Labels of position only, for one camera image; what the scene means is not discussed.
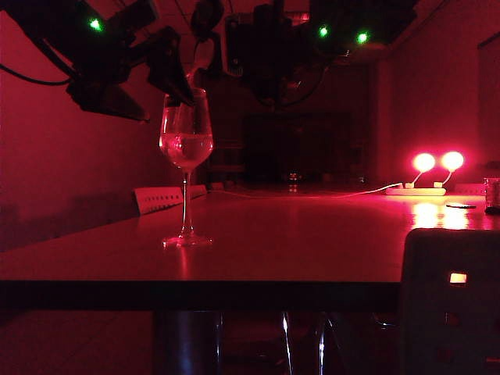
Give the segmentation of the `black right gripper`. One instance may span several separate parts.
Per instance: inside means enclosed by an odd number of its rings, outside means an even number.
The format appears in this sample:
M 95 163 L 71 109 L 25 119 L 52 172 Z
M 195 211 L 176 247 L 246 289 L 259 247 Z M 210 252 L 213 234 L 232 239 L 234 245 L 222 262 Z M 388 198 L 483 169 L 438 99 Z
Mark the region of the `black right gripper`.
M 257 101 L 271 108 L 304 102 L 323 82 L 325 62 L 317 62 L 307 27 L 293 26 L 284 2 L 257 5 L 252 12 L 249 87 Z

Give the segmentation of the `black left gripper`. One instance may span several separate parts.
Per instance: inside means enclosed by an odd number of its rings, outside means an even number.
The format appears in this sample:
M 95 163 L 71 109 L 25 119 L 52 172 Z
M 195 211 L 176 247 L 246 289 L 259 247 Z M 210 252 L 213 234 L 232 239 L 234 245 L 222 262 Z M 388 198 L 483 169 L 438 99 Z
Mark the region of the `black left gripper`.
M 66 92 L 84 111 L 149 122 L 149 113 L 120 86 L 135 66 L 146 62 L 151 85 L 193 106 L 194 95 L 180 61 L 180 35 L 164 27 L 151 42 L 149 50 L 144 43 L 128 47 L 101 37 L 67 37 L 65 57 L 74 75 Z

